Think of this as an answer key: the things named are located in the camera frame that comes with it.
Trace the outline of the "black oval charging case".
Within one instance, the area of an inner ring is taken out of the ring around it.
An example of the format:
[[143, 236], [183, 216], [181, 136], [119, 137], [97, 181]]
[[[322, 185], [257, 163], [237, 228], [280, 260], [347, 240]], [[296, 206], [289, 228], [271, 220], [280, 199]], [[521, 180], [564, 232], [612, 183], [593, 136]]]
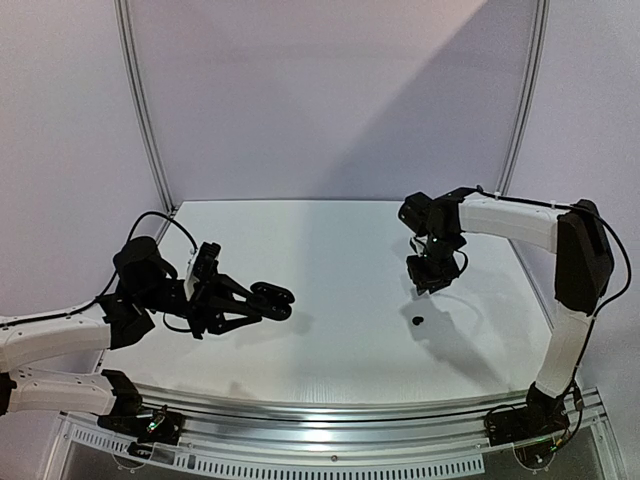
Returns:
[[292, 314], [295, 297], [284, 287], [266, 282], [256, 282], [250, 287], [247, 303], [261, 316], [274, 321], [285, 321]]

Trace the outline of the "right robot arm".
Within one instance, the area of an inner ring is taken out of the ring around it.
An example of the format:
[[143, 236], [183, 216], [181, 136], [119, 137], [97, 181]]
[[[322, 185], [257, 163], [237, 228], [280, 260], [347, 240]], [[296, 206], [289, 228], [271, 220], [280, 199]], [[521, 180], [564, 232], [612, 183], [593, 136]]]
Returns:
[[552, 333], [529, 405], [516, 421], [524, 435], [539, 435], [576, 379], [614, 272], [613, 235], [598, 207], [587, 199], [561, 204], [459, 187], [438, 197], [407, 196], [398, 218], [413, 235], [406, 268], [417, 294], [446, 289], [462, 275], [454, 257], [470, 235], [520, 243], [552, 258]]

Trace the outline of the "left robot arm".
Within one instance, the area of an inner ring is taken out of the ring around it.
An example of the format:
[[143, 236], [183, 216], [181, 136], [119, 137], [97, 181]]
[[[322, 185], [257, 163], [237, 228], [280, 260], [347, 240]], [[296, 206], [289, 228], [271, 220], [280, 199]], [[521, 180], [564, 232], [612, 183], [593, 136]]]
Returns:
[[180, 277], [153, 238], [136, 237], [113, 258], [114, 292], [68, 313], [2, 321], [1, 412], [89, 413], [111, 417], [128, 434], [141, 433], [149, 415], [125, 373], [72, 374], [31, 366], [76, 352], [133, 346], [154, 329], [154, 313], [185, 320], [196, 339], [290, 316], [290, 292], [265, 282], [243, 287], [219, 271], [220, 250], [216, 243], [203, 243], [186, 277]]

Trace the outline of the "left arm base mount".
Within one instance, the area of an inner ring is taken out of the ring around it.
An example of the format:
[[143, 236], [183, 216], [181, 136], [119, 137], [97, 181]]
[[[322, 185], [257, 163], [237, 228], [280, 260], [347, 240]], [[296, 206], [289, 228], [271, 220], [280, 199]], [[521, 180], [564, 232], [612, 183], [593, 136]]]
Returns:
[[117, 399], [108, 414], [100, 415], [97, 425], [103, 429], [129, 437], [138, 443], [177, 445], [186, 417], [170, 410], [167, 405], [149, 408], [138, 397]]

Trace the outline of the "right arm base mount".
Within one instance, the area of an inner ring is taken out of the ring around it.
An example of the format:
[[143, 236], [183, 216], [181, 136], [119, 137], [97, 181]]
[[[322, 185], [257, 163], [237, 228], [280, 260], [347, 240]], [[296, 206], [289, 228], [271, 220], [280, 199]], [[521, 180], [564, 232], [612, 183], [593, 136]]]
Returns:
[[483, 425], [490, 445], [497, 446], [567, 433], [570, 421], [562, 400], [543, 396], [527, 398], [521, 407], [494, 407], [485, 415]]

